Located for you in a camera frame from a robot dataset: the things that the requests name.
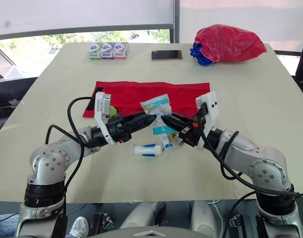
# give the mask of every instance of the robotic arm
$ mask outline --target robotic arm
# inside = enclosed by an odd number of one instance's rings
[[[131,134],[150,125],[156,116],[136,113],[123,118],[121,114],[110,117],[110,95],[96,93],[95,119],[100,126],[78,130],[85,146],[86,157],[107,144],[115,145],[132,138]],[[65,236],[67,217],[61,214],[65,209],[65,171],[79,160],[79,142],[62,137],[59,141],[46,144],[35,150],[31,156],[33,173],[27,178],[24,202],[21,204],[16,236],[54,237]]]
[[[188,119],[179,114],[161,116],[164,123],[179,131],[179,137],[198,149],[207,148],[201,138],[198,123],[204,125],[204,134],[210,145],[221,155],[234,132],[221,131],[214,127],[218,116],[218,105],[215,92],[210,92],[196,99],[199,111],[205,115],[202,121]],[[277,149],[258,146],[251,140],[235,135],[227,150],[224,162],[231,169],[246,174],[253,185],[276,191],[293,191],[287,175],[285,156]],[[257,206],[263,217],[264,228],[269,237],[277,238],[287,235],[303,238],[303,227],[300,221],[295,198],[289,195],[274,195],[256,191]]]

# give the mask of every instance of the small box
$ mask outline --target small box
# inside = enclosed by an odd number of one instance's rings
[[[113,47],[115,46],[115,43],[104,43],[101,47],[100,50],[100,54],[101,54],[101,58],[103,60],[113,60],[114,56],[113,56]]]
[[[101,46],[97,43],[93,43],[89,48],[89,58],[91,60],[101,60],[100,55]]]
[[[127,42],[115,43],[115,46],[113,48],[114,59],[126,60],[129,50],[129,44]]]

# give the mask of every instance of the smartphone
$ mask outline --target smartphone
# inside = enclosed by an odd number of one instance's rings
[[[152,60],[182,60],[181,50],[175,51],[152,51]]]

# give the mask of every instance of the white sneaker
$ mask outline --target white sneaker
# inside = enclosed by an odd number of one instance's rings
[[[69,232],[69,235],[72,235],[76,238],[86,238],[89,233],[89,224],[87,219],[84,217],[78,217]]]

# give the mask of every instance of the white wall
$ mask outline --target white wall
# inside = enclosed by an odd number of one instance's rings
[[[303,0],[180,0],[180,42],[225,24],[255,32],[275,50],[301,51]]]

